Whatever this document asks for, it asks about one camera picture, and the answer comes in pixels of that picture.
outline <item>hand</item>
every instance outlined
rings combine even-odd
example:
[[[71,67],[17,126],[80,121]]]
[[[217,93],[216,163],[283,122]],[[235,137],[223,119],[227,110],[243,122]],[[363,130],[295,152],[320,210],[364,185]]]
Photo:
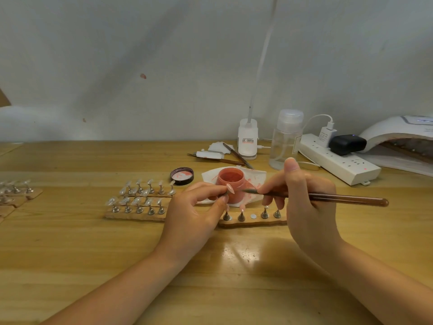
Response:
[[[198,214],[194,205],[227,191],[226,186],[198,182],[171,198],[164,229],[155,252],[176,262],[187,263],[207,242],[226,210],[227,195],[221,196],[206,212]]]
[[[303,172],[294,158],[284,162],[284,170],[265,182],[257,192],[288,191],[287,225],[299,247],[309,255],[333,250],[342,239],[335,221],[336,205],[331,202],[313,202],[308,192],[335,194],[332,181]],[[272,196],[264,196],[263,205],[269,205]],[[284,198],[275,197],[278,209],[284,207]]]

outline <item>right hand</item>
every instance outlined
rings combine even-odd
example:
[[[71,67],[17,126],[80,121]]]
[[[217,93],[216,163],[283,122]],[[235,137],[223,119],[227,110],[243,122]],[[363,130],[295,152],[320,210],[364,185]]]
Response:
[[[332,181],[303,172],[294,158],[284,162],[284,170],[266,181],[257,192],[288,191],[287,225],[299,247],[313,256],[326,253],[342,242],[335,220],[336,204],[311,202],[308,192],[335,194]],[[275,199],[277,207],[284,207],[284,198],[264,196],[263,205]]]

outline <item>forearm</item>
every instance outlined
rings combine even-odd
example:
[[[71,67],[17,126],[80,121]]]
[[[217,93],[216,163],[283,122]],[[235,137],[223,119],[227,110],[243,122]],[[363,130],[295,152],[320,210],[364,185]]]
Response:
[[[185,264],[152,253],[42,324],[133,324]]]
[[[433,324],[433,290],[420,282],[346,242],[312,258],[385,325]]]

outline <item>pink nail tip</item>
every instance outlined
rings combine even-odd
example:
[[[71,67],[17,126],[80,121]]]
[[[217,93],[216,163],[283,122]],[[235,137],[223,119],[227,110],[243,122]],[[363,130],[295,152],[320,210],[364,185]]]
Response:
[[[235,190],[233,189],[232,185],[227,184],[226,187],[227,187],[227,190],[228,190],[230,193],[232,193],[232,194],[235,193]]]

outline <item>black power adapter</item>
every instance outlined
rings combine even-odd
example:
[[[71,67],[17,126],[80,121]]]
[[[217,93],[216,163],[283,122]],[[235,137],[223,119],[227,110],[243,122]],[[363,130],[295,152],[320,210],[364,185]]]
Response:
[[[335,136],[329,142],[331,152],[340,156],[364,150],[366,145],[367,141],[364,138],[355,136],[354,134]]]

